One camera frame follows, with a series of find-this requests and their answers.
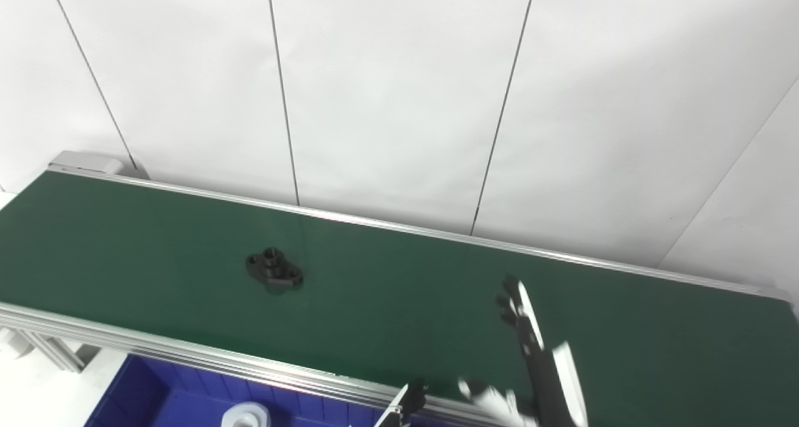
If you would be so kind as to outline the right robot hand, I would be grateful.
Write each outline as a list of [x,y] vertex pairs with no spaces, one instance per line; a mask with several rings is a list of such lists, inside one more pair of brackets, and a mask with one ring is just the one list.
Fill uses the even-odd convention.
[[576,364],[568,342],[547,345],[523,282],[512,275],[502,281],[497,296],[502,320],[517,334],[531,382],[532,398],[517,398],[513,390],[460,378],[460,393],[505,426],[587,426],[588,415]]

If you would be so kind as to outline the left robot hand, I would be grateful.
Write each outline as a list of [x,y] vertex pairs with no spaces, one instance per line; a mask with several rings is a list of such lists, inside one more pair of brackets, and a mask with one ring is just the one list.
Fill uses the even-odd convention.
[[383,410],[374,427],[410,426],[410,418],[427,403],[428,385],[423,378],[414,379],[403,385],[399,393]]

